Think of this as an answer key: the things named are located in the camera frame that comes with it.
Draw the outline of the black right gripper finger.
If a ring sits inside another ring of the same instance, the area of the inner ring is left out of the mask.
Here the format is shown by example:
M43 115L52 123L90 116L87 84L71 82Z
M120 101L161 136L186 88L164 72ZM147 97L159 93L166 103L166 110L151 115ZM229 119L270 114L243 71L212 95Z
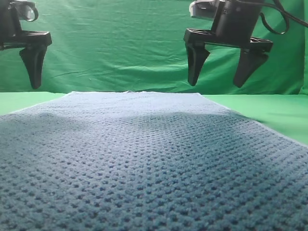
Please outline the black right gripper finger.
M188 61L188 83L195 86L202 67L210 55L205 49L205 44L186 44L187 61Z
M233 84L241 88L249 77L268 60L268 57L262 50L241 49Z

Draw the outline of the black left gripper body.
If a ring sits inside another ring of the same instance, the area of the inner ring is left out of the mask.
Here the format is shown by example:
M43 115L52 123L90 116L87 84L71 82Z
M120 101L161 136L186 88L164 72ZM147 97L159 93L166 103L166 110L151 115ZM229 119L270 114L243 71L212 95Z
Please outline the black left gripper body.
M27 31L21 27L18 19L15 0L0 2L0 49L27 48L32 46L52 44L48 31Z

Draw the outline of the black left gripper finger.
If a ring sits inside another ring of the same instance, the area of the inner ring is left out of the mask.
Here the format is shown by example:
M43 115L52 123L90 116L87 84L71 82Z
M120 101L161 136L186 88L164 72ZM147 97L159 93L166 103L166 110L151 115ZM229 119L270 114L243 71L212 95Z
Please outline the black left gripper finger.
M32 89L38 89L42 84L42 68L46 46L27 47L22 49L19 54L26 67Z

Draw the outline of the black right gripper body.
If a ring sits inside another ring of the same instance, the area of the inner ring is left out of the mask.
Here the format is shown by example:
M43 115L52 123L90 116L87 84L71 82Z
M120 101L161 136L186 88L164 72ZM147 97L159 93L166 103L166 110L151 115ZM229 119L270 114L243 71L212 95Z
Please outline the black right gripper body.
M187 28L184 41L269 52L272 41L252 36L263 3L263 0L220 0L211 29Z

